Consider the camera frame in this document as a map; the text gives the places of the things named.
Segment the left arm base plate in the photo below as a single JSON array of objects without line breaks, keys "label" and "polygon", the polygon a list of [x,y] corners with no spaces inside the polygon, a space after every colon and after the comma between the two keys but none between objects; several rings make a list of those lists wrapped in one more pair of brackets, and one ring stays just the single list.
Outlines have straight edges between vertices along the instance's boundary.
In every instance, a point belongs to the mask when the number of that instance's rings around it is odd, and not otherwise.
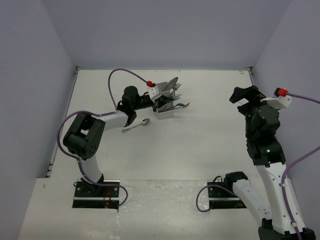
[{"label": "left arm base plate", "polygon": [[74,182],[72,208],[118,210],[128,198],[126,190],[120,186],[120,180],[104,180],[100,184],[106,186],[90,184],[82,178]]}]

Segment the teal round spoon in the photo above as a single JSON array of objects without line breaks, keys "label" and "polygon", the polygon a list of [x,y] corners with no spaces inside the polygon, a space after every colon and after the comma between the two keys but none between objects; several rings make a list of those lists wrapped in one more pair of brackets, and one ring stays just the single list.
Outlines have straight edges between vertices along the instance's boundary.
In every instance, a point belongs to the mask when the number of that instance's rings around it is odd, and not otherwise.
[{"label": "teal round spoon", "polygon": [[172,107],[169,107],[167,108],[165,111],[171,111],[171,110],[176,110],[176,109],[185,109],[187,108],[188,106],[190,105],[190,103],[177,103],[176,105],[172,106]]}]

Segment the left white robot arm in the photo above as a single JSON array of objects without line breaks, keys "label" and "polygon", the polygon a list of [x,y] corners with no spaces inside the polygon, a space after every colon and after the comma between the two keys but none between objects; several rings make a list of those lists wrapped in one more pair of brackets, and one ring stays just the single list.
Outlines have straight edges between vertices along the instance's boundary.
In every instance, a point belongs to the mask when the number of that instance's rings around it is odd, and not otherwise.
[{"label": "left white robot arm", "polygon": [[62,142],[68,150],[67,155],[76,159],[87,182],[86,190],[92,196],[101,195],[105,186],[96,158],[104,132],[130,126],[137,117],[136,111],[153,107],[160,96],[157,86],[148,87],[144,95],[139,95],[135,86],[128,86],[113,112],[96,114],[82,110],[74,113],[75,119]]}]

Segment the matte round steel spoon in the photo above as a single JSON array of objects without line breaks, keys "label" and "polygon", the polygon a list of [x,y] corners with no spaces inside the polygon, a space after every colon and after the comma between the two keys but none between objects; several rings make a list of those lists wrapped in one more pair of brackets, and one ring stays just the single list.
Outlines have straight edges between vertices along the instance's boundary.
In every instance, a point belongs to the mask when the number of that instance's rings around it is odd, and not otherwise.
[{"label": "matte round steel spoon", "polygon": [[174,77],[173,79],[171,79],[167,85],[163,88],[163,91],[166,92],[166,91],[170,91],[175,85],[176,83],[178,82],[178,77]]}]

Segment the shiny steel fork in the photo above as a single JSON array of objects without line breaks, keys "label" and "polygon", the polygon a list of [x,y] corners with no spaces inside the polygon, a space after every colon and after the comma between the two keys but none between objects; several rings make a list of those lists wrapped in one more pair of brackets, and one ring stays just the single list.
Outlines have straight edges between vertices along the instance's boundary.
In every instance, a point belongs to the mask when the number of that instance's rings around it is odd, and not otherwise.
[{"label": "shiny steel fork", "polygon": [[173,86],[172,91],[173,91],[173,92],[176,92],[181,86],[182,86],[181,83],[176,83],[176,84]]}]

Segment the teal slim fork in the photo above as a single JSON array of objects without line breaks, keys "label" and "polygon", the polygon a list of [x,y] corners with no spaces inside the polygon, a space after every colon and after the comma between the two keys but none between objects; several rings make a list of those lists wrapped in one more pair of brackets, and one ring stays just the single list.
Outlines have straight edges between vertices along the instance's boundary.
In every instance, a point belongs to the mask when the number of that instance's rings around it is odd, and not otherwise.
[{"label": "teal slim fork", "polygon": [[173,101],[179,100],[181,98],[181,94],[170,94],[169,98],[172,99]]}]

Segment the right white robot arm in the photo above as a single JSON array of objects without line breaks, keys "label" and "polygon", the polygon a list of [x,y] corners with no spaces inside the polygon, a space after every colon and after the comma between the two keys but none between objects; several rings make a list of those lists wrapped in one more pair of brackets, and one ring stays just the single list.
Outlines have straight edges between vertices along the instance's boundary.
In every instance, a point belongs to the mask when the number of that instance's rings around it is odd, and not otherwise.
[{"label": "right white robot arm", "polygon": [[286,89],[277,88],[274,97],[266,97],[256,86],[235,87],[231,103],[246,99],[238,106],[245,117],[246,147],[256,167],[268,198],[265,203],[243,172],[228,173],[223,191],[227,196],[237,195],[258,224],[261,240],[314,240],[315,232],[307,228],[296,200],[286,165],[286,158],[276,132],[281,123],[279,110],[287,108],[292,96]]}]

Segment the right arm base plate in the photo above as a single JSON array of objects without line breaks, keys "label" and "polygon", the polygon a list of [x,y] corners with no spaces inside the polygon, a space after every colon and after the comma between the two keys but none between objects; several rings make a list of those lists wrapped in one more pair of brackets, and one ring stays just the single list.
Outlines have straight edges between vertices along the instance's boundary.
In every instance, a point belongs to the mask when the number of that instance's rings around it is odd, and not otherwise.
[{"label": "right arm base plate", "polygon": [[[201,213],[210,210],[219,209],[246,209],[244,202],[234,193],[233,186],[239,180],[248,180],[249,178],[242,172],[227,173],[224,178],[218,175],[213,181],[208,181],[207,185],[200,189],[195,199],[195,206]],[[199,197],[204,190],[208,190],[209,207],[201,209],[199,206]]]}]

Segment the plain shiny steel spoon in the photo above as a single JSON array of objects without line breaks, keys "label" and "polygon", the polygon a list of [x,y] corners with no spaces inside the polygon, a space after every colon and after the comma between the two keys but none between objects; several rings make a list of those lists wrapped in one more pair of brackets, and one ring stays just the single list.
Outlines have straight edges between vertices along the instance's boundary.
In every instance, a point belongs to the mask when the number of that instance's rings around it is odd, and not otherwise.
[{"label": "plain shiny steel spoon", "polygon": [[168,104],[165,104],[162,107],[158,108],[157,112],[158,113],[165,112],[167,108],[168,108]]}]

